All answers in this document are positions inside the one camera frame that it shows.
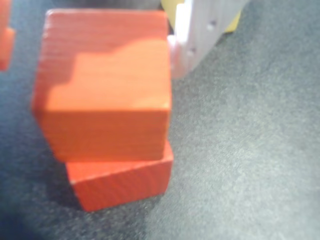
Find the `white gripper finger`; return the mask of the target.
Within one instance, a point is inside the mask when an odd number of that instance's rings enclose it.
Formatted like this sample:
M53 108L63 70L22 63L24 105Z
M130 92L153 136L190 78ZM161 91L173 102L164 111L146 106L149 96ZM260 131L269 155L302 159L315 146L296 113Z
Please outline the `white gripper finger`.
M236 29L246 0L167 0L171 77L193 71L220 37Z

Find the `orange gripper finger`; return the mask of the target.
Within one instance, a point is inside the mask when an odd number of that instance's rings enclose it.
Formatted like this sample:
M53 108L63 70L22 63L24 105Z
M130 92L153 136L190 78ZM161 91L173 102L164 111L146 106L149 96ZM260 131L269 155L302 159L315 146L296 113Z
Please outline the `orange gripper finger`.
M10 65L15 41L15 30L9 26L11 0L0 1L0 71L6 71Z

